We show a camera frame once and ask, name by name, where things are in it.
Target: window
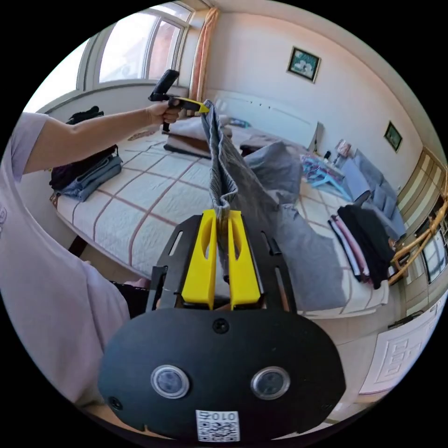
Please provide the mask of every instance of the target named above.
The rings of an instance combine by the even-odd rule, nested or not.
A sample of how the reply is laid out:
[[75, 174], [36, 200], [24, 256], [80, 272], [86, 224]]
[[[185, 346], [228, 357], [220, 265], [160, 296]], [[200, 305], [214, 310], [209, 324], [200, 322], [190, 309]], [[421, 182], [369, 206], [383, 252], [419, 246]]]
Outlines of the window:
[[145, 77], [147, 47], [156, 22], [154, 15], [136, 13], [116, 23], [101, 60], [100, 83]]
[[37, 112], [51, 101], [76, 90], [78, 69], [88, 41], [73, 50], [46, 77], [28, 101], [24, 112]]
[[180, 28], [161, 21], [149, 61], [149, 79], [160, 79], [166, 69], [172, 68]]
[[[443, 199], [439, 197], [436, 205], [431, 210], [429, 216], [435, 219], [437, 212], [443, 205]], [[415, 235], [418, 237], [429, 228], [430, 222], [427, 219], [420, 228], [416, 231]], [[448, 264], [448, 220], [444, 217], [437, 229], [436, 234], [428, 241], [428, 244], [424, 247], [423, 259], [425, 261], [427, 269], [428, 282], [432, 283], [447, 267]]]
[[105, 45], [99, 82], [160, 79], [176, 64], [190, 15], [184, 6], [168, 2], [118, 21]]
[[191, 16], [191, 11], [189, 9], [185, 8], [182, 5], [179, 5], [178, 3], [174, 3], [173, 1], [162, 3], [161, 5], [152, 6], [150, 9], [155, 9], [157, 11], [162, 11], [164, 13], [173, 15], [174, 17], [177, 17], [185, 22], [187, 22]]

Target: floor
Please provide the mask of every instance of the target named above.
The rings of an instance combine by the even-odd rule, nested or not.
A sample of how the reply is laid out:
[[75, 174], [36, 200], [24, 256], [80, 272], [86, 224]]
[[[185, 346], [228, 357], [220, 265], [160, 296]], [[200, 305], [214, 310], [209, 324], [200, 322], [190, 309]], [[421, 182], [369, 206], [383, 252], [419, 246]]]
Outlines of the floor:
[[[110, 260], [91, 246], [87, 246], [81, 259], [88, 260], [107, 279], [120, 283], [137, 280], [138, 276]], [[346, 376], [347, 390], [324, 425], [334, 424], [364, 409], [369, 404], [357, 403], [358, 393], [369, 370], [377, 334], [401, 316], [399, 286], [390, 289], [389, 301], [375, 313], [359, 317], [318, 319], [315, 321], [331, 337], [339, 351]], [[120, 424], [112, 412], [104, 407], [93, 408], [94, 413]]]

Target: quilted bedspread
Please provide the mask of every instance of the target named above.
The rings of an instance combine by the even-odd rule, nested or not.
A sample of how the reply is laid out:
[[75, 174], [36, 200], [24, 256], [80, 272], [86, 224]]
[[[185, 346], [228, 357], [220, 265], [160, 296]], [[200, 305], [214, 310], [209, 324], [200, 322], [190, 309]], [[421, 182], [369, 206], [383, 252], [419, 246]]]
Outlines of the quilted bedspread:
[[[163, 146], [167, 136], [150, 136], [118, 144], [123, 169], [101, 185], [84, 203], [60, 196], [59, 217], [89, 244], [132, 271], [150, 277], [152, 267], [175, 226], [212, 208], [209, 194], [211, 161], [171, 153]], [[296, 208], [319, 234], [333, 239], [343, 270], [345, 307], [307, 311], [312, 318], [344, 317], [374, 312], [387, 303], [388, 285], [379, 290], [359, 283], [327, 220], [346, 202], [302, 183]], [[228, 296], [217, 263], [216, 293]]]

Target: gray pants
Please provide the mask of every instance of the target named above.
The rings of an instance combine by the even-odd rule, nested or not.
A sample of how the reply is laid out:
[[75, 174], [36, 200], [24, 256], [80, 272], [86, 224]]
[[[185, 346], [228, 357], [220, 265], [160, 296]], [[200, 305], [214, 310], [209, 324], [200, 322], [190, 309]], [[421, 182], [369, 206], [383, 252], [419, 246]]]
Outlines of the gray pants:
[[203, 115], [212, 169], [210, 195], [218, 219], [218, 250], [227, 273], [227, 220], [240, 210], [273, 236], [289, 269], [298, 310], [343, 307], [342, 269], [333, 242], [318, 235], [294, 208], [299, 195], [302, 166], [282, 142], [241, 157], [221, 132], [213, 103]]

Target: white door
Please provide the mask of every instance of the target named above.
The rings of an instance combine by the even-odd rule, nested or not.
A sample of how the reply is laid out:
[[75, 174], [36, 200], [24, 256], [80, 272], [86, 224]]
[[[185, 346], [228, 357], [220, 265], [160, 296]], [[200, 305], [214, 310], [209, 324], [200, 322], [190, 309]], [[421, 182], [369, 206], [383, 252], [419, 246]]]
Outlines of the white door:
[[439, 320], [448, 292], [428, 311], [401, 327], [380, 333], [369, 373], [359, 394], [395, 387], [425, 348]]

